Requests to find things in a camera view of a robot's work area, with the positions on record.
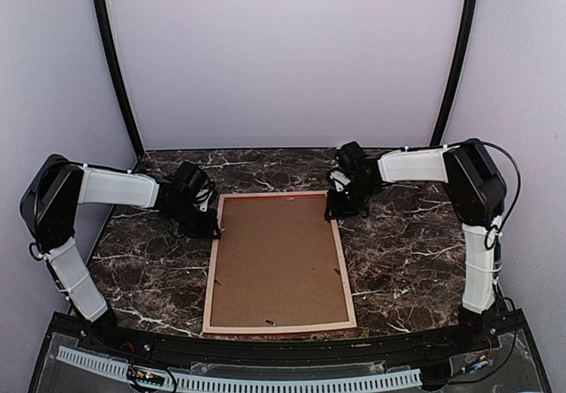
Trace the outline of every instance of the cable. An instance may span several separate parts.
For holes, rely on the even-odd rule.
[[[96,335],[94,333],[94,331],[92,330],[92,328],[90,327],[90,325],[88,324],[88,321],[85,320],[84,316],[82,316],[82,314],[78,311],[78,309],[76,308],[76,306],[74,305],[73,301],[70,302],[71,306],[74,309],[75,314],[79,317],[79,320],[82,321],[88,335],[90,335],[90,338],[92,338],[95,343],[97,343],[99,346],[103,347],[104,349],[106,349],[107,351],[111,352],[112,354],[118,354],[118,355],[123,355],[123,356],[128,356],[132,362],[130,363],[130,365],[133,365],[135,360],[141,360],[146,362],[147,364],[157,368],[157,369],[161,369],[163,371],[165,371],[167,373],[167,375],[169,375],[169,377],[171,378],[172,384],[173,384],[173,390],[172,393],[176,393],[177,392],[177,379],[175,378],[175,376],[173,375],[173,373],[171,372],[171,370],[168,367],[165,367],[159,363],[157,363],[155,360],[152,360],[150,358],[145,358],[143,356],[139,356],[139,355],[135,355],[133,353],[129,353],[127,351],[119,351],[117,349],[112,348],[111,346],[105,344],[102,340],[100,340],[98,338],[98,335]]]
[[[509,353],[507,354],[507,357],[503,360],[503,362],[501,362],[499,364],[499,366],[497,366],[491,373],[484,375],[483,377],[480,377],[476,380],[468,380],[468,381],[452,381],[454,378],[459,377],[460,375],[464,375],[466,373],[460,371],[456,374],[452,374],[450,375],[448,378],[442,379],[442,380],[425,380],[422,379],[421,381],[423,382],[423,384],[428,384],[428,385],[440,385],[440,384],[447,384],[447,385],[458,385],[458,384],[475,384],[476,382],[480,382],[483,380],[486,380],[487,378],[491,377],[492,375],[496,374],[497,372],[499,372],[511,359],[511,356],[513,356],[513,351],[515,350],[516,347],[516,339],[518,336],[518,332],[519,332],[519,324],[518,324],[518,317],[517,317],[517,311],[516,311],[516,307],[515,307],[515,302],[513,301],[512,298],[510,297],[504,297],[501,296],[501,291],[498,291],[497,289],[495,290],[496,294],[498,295],[500,300],[504,300],[506,302],[509,302],[509,304],[511,304],[511,309],[513,310],[513,314],[515,315],[515,330],[514,330],[514,334],[513,334],[513,343],[511,344],[511,349],[509,350]]]
[[[35,256],[33,248],[37,249],[37,243],[30,243],[29,246],[27,247],[27,249],[29,250],[29,254],[32,257],[33,260],[35,260],[36,262],[41,262],[43,260],[42,258],[42,254],[40,254],[39,256]]]
[[[127,347],[130,348],[130,350],[132,351],[132,353],[135,353],[135,347],[133,344],[131,344],[130,342],[124,342],[124,345],[126,345]]]
[[[491,341],[491,339],[487,335],[484,338],[486,339],[487,343],[489,344],[489,352],[487,352],[487,354],[491,355],[492,351],[493,351],[493,342]]]
[[[494,150],[497,150],[500,153],[502,153],[511,162],[511,164],[515,168],[515,173],[516,173],[515,197],[513,198],[513,201],[511,202],[511,206],[509,207],[509,210],[507,210],[507,212],[505,213],[505,216],[503,217],[503,219],[501,221],[501,225],[500,226],[497,226],[497,225],[490,226],[490,228],[487,230],[486,238],[484,239],[484,246],[486,247],[486,249],[492,250],[497,245],[497,243],[499,242],[499,236],[500,236],[500,234],[503,230],[503,227],[505,227],[505,224],[509,220],[509,216],[511,215],[511,213],[515,209],[516,202],[519,199],[519,194],[521,192],[521,188],[522,188],[522,185],[523,185],[521,170],[519,169],[519,165],[517,164],[517,162],[515,161],[513,156],[511,156],[511,154],[507,150],[505,150],[503,147],[496,145],[494,143],[488,143],[486,141],[480,141],[479,139],[469,139],[467,141],[462,141],[462,142],[459,142],[459,143],[450,143],[448,145],[438,145],[438,146],[431,146],[431,147],[413,147],[413,148],[403,147],[403,148],[401,148],[401,150],[403,150],[403,151],[407,151],[407,150],[438,150],[438,149],[441,149],[441,148],[460,147],[460,146],[466,145],[466,144],[483,145],[485,147],[493,148]],[[495,239],[493,240],[493,242],[491,244],[488,244],[489,236],[491,235],[491,233],[493,231],[495,231]]]
[[[487,143],[485,141],[480,141],[480,140],[471,140],[471,141],[466,141],[465,143],[476,143],[478,145],[483,145],[485,147],[493,148],[493,149],[499,151],[500,153],[502,153],[505,157],[507,157],[509,159],[509,161],[511,162],[511,164],[513,165],[513,167],[515,168],[515,173],[516,173],[515,197],[513,198],[513,201],[511,202],[511,206],[509,207],[509,210],[507,210],[507,212],[505,213],[505,216],[503,216],[503,220],[501,221],[501,225],[499,227],[497,225],[492,225],[489,228],[489,230],[487,231],[486,238],[484,239],[484,245],[485,245],[486,249],[491,250],[499,242],[499,235],[500,235],[501,231],[503,230],[503,227],[505,227],[505,224],[509,220],[509,216],[511,215],[511,213],[515,209],[516,202],[519,199],[519,194],[521,192],[521,187],[522,187],[522,184],[523,184],[522,177],[521,177],[521,170],[519,169],[519,165],[517,164],[517,162],[515,161],[513,156],[511,156],[511,154],[509,154],[509,152],[507,150],[500,147],[499,145],[496,145],[494,143]],[[487,242],[489,240],[489,235],[491,234],[491,232],[493,230],[496,231],[495,232],[495,239],[493,240],[491,245],[489,245]]]

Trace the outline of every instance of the white vein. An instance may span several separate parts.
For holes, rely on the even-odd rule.
[[[409,292],[409,289],[394,289],[393,291],[393,298],[397,299],[405,294],[407,294]]]
[[[440,204],[434,205],[433,207],[428,207],[428,208],[426,208],[426,209],[418,208],[418,209],[416,209],[416,210],[409,210],[409,211],[406,211],[406,213],[429,212],[430,210],[438,209],[439,207],[441,207],[441,206],[443,206],[443,205],[446,205],[446,204],[447,204],[447,203],[440,203]]]
[[[399,323],[399,325],[401,325],[400,327],[396,327],[393,324],[390,324],[389,322],[387,322],[387,325],[389,327],[391,327],[392,329],[394,329],[395,331],[399,331],[401,333],[405,333],[405,334],[410,334],[410,331],[408,329],[406,329],[401,323]]]
[[[100,256],[93,256],[92,259],[93,260],[110,260],[111,258],[137,258],[137,256],[135,256],[134,254],[117,254],[115,256],[105,256],[105,257],[100,257]]]
[[[135,218],[136,216],[140,216],[142,214],[145,213],[155,213],[155,212],[159,212],[159,210],[144,210],[140,213],[134,213],[134,214],[119,214],[116,216],[112,216],[113,219],[127,219],[127,218]]]
[[[382,289],[374,289],[372,291],[357,291],[356,293],[352,293],[352,297],[365,296],[367,294],[377,294],[377,293],[381,294],[381,293],[383,293],[383,290]]]
[[[170,271],[198,271],[201,269],[208,269],[208,266],[184,266],[184,267],[170,267]]]
[[[344,229],[345,231],[355,232],[354,229],[350,229],[349,227],[344,227],[341,223],[338,224],[340,229]]]
[[[137,316],[139,318],[140,322],[149,322],[151,324],[158,324],[158,326],[160,326],[161,328],[173,329],[175,331],[179,331],[180,333],[185,333],[189,337],[202,337],[202,335],[199,335],[197,333],[193,333],[192,331],[188,331],[187,329],[177,328],[177,327],[174,327],[173,325],[167,324],[166,322],[163,322],[163,320],[156,320],[154,318],[149,318],[147,316],[143,316],[139,311],[136,311],[135,309],[128,310],[128,309],[119,309],[117,307],[115,307],[114,309],[117,310],[118,312],[127,313],[129,315]]]
[[[254,181],[259,183],[260,185],[266,186],[267,188],[269,188],[270,191],[279,191],[277,188],[275,188],[273,185],[271,185],[268,181],[260,181],[259,179],[254,179]]]
[[[437,257],[439,257],[442,253],[446,253],[449,250],[455,249],[456,247],[460,247],[460,244],[457,245],[452,245],[450,247],[447,247],[446,249],[442,249],[440,251],[428,251],[426,253],[423,253],[422,251],[412,251],[411,254],[418,254],[420,256],[434,256],[432,258],[432,260],[436,259]]]
[[[425,200],[424,198],[419,198],[419,200],[424,203],[432,203],[432,204],[452,204],[449,201]]]
[[[221,165],[203,166],[203,169],[221,169],[222,167],[226,167],[226,166],[244,166],[244,165],[251,165],[251,162],[249,162],[249,161],[239,161],[239,162],[235,162],[235,163],[228,163],[226,161],[225,163],[222,163]]]

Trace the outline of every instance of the white wall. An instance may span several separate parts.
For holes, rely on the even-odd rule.
[[[19,200],[44,159],[131,167],[92,0],[0,0],[0,390],[27,391],[54,310],[47,268],[27,254]],[[86,257],[108,213],[81,209]]]
[[[550,381],[564,391],[566,0],[478,0],[446,139],[469,136],[500,144],[521,166],[502,286],[524,308]],[[504,169],[512,195],[515,175]]]
[[[427,144],[463,0],[108,0],[147,149]]]

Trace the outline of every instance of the marble tabletop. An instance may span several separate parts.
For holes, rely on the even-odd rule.
[[[377,156],[383,150],[367,150]],[[158,179],[182,161],[203,168],[220,194],[328,189],[331,149],[153,151],[137,172]],[[464,286],[460,223],[439,183],[399,183],[367,219],[340,222],[358,329],[305,340],[393,335],[457,323]],[[201,336],[210,240],[179,238],[156,211],[117,206],[89,263],[120,325]]]

